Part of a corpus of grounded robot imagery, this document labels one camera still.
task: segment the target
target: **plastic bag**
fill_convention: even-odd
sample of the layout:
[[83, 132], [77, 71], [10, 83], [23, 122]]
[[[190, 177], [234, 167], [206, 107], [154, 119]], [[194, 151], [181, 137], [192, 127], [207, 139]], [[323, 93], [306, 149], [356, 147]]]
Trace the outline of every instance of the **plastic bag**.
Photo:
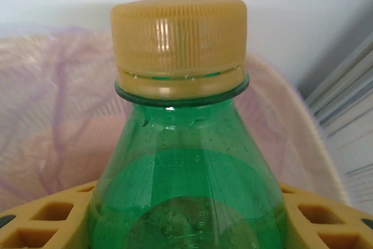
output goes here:
[[[0, 39], [0, 211], [99, 178], [131, 105], [114, 91], [110, 32]], [[277, 179], [345, 201], [301, 99], [248, 58], [236, 103]]]

